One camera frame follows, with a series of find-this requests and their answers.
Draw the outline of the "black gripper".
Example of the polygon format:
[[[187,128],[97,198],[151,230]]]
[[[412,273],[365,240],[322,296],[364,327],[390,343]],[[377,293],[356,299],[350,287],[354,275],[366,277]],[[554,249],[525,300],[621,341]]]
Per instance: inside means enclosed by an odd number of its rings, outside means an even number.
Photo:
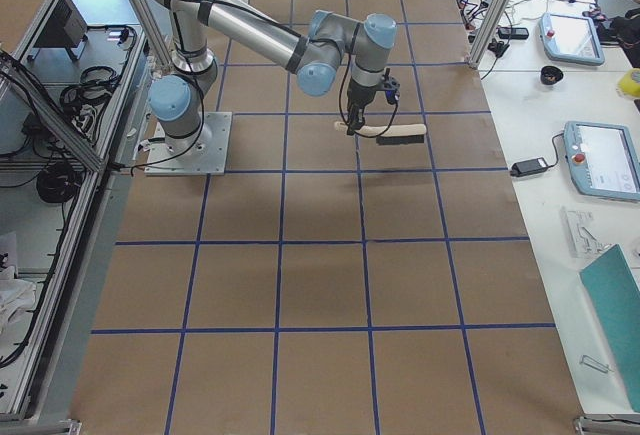
[[[383,92],[391,105],[399,101],[400,83],[385,69],[369,72],[354,68],[347,89],[347,134],[356,134],[364,125],[364,110],[377,92]]]

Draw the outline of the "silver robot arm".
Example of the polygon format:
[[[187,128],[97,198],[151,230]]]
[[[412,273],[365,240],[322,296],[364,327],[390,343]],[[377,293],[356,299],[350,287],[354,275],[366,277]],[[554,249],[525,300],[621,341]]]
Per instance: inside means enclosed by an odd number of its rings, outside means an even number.
[[[377,93],[391,105],[398,103],[398,82],[390,76],[388,58],[394,48],[397,24],[386,14],[373,13],[363,21],[329,11],[317,11],[307,35],[269,18],[242,0],[156,0],[186,14],[188,20],[211,27],[285,68],[309,96],[327,94],[344,55],[352,58],[347,107],[341,126],[349,135],[380,141],[408,135],[403,125],[366,124],[365,108]]]

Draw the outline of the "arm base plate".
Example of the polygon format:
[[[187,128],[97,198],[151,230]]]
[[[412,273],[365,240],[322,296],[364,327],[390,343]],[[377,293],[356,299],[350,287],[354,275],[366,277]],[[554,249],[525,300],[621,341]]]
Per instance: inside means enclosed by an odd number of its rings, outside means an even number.
[[[163,141],[150,146],[145,173],[153,176],[223,175],[232,117],[231,112],[206,112],[202,131],[182,140],[167,137],[157,122],[154,136]]]

